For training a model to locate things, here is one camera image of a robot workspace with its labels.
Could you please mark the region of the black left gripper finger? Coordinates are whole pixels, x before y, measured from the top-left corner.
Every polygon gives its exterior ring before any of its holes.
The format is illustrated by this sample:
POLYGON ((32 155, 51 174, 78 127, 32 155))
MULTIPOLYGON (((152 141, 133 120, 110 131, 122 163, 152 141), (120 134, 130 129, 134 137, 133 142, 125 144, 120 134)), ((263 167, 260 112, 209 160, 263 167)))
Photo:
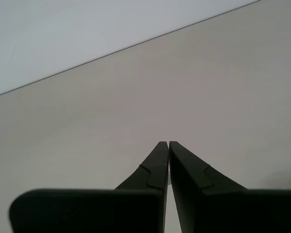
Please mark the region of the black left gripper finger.
POLYGON ((291 233, 291 190, 247 189, 176 141, 169 153, 184 233, 291 233))
POLYGON ((9 209, 15 233, 162 233, 169 148, 159 142, 116 189, 36 189, 9 209))

